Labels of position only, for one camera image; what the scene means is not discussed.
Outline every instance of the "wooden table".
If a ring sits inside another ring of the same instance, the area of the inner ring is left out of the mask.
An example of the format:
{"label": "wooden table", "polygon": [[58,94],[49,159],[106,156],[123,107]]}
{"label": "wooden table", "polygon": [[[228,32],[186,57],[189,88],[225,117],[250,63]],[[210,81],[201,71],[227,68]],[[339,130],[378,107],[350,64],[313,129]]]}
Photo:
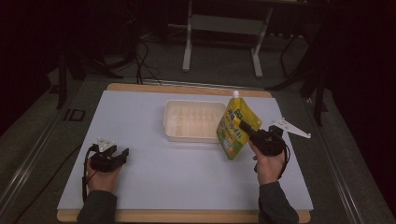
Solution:
{"label": "wooden table", "polygon": [[[150,86],[133,84],[110,84],[108,91],[141,91],[141,92],[167,92],[180,94],[206,94],[206,95],[232,95],[233,90],[200,88],[200,87],[175,87],[175,86]],[[241,95],[246,97],[272,97],[267,91],[244,91]],[[63,222],[76,222],[79,210],[58,210],[57,218]],[[300,223],[307,223],[311,216],[309,211],[297,211]],[[175,222],[175,223],[257,223],[258,211],[223,211],[223,210],[118,210],[117,222]]]}

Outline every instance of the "finger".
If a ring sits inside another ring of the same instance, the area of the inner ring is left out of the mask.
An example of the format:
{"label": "finger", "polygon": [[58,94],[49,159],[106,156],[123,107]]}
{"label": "finger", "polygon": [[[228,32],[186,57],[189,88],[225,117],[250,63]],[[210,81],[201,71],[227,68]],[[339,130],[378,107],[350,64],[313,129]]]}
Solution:
{"label": "finger", "polygon": [[87,171],[91,173],[93,172],[93,169],[91,168],[91,158],[87,161]]}
{"label": "finger", "polygon": [[262,155],[262,153],[260,152],[260,150],[254,146],[254,144],[251,141],[248,141],[248,144],[250,145],[251,149],[254,151],[254,153],[256,154],[256,157],[260,157]]}
{"label": "finger", "polygon": [[118,175],[119,172],[120,172],[120,170],[121,170],[121,168],[122,168],[122,166],[120,166],[120,167],[118,167],[117,169],[115,169],[115,170],[113,171],[113,173],[115,173],[116,175]]}

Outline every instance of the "black cable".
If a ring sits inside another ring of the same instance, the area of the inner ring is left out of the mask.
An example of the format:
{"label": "black cable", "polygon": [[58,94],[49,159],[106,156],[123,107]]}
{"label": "black cable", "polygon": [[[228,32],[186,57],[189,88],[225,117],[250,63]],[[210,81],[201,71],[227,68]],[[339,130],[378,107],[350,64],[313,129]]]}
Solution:
{"label": "black cable", "polygon": [[283,173],[286,170],[286,166],[288,165],[289,160],[290,160],[290,148],[286,144],[285,144],[285,146],[286,146],[285,149],[284,149],[284,152],[285,152],[285,163],[283,164],[283,167],[282,167],[282,170],[280,172],[279,178],[282,177]]}
{"label": "black cable", "polygon": [[88,165],[88,157],[90,156],[90,153],[92,151],[92,147],[88,148],[87,153],[85,154],[85,159],[84,159],[84,170],[82,174],[82,201],[85,202],[87,199],[88,193],[87,193],[87,180],[85,178],[87,174],[87,165]]}
{"label": "black cable", "polygon": [[61,165],[58,167],[58,169],[56,169],[55,173],[52,175],[52,177],[49,179],[49,181],[47,182],[47,184],[44,186],[44,188],[42,190],[40,190],[40,192],[37,193],[37,195],[35,196],[35,198],[30,201],[30,203],[22,210],[22,212],[18,215],[17,219],[14,220],[14,224],[17,223],[20,218],[23,216],[23,214],[29,210],[29,208],[33,205],[33,203],[38,199],[38,197],[44,192],[44,190],[47,188],[47,186],[50,184],[50,182],[52,181],[52,179],[58,174],[58,172],[61,170],[61,168],[64,166],[64,164],[70,159],[70,157],[77,152],[80,148],[81,148],[82,144],[80,144],[79,146],[77,146],[75,149],[73,149],[72,152],[70,152],[70,154],[66,157],[66,159],[64,159],[64,161],[61,163]]}
{"label": "black cable", "polygon": [[143,63],[145,62],[148,54],[149,54],[149,47],[142,41],[139,40],[139,43],[142,44],[143,46],[145,46],[146,48],[146,53],[145,56],[142,58],[142,62],[139,62],[139,56],[138,54],[136,54],[136,63],[137,63],[137,72],[136,72],[136,83],[137,84],[143,84],[143,79],[142,79],[142,74],[141,74],[141,67],[143,65]]}
{"label": "black cable", "polygon": [[95,170],[95,172],[93,173],[93,175],[91,175],[90,178],[88,178],[86,184],[88,184],[88,183],[90,182],[90,180],[93,178],[94,175],[96,175],[96,173],[98,173],[97,170]]}
{"label": "black cable", "polygon": [[[160,84],[160,86],[162,85],[161,81],[157,78],[157,76],[160,75],[160,71],[157,68],[148,66],[146,63],[142,63],[142,65],[144,65],[146,67],[146,69],[148,70],[148,72],[151,74],[150,77],[145,77],[143,79],[151,79],[151,78],[155,78],[157,80],[157,82]],[[157,74],[154,74],[150,69],[154,69],[156,71]]]}

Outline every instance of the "person's left hand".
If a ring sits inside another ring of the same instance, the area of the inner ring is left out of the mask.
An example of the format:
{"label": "person's left hand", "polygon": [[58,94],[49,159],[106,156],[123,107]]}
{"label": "person's left hand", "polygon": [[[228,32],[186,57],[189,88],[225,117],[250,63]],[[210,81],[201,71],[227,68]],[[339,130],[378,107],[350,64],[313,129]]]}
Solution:
{"label": "person's left hand", "polygon": [[90,191],[104,190],[114,194],[117,178],[119,176],[121,167],[122,166],[112,172],[99,172],[91,168],[91,158],[89,158],[87,163],[88,174],[86,175],[88,181],[88,189]]}

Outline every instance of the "black wrist device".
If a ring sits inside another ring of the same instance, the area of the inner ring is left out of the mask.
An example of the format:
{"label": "black wrist device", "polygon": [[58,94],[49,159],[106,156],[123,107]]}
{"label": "black wrist device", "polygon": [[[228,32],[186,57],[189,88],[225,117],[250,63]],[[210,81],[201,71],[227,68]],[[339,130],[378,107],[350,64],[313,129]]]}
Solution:
{"label": "black wrist device", "polygon": [[129,155],[129,148],[123,150],[122,153],[116,157],[112,157],[112,155],[117,150],[117,146],[112,146],[103,152],[99,151],[99,147],[96,144],[93,144],[91,148],[92,151],[96,151],[96,153],[91,156],[91,168],[103,173],[114,171],[122,166]]}
{"label": "black wrist device", "polygon": [[[282,151],[285,152],[285,163],[279,175],[280,178],[285,171],[290,158],[290,150],[282,138],[283,130],[272,125],[269,127],[268,132],[263,129],[259,129],[256,132],[242,119],[239,123],[239,128],[247,133],[249,140],[264,156],[274,157],[282,153]],[[254,167],[254,171],[257,173],[257,164]]]}

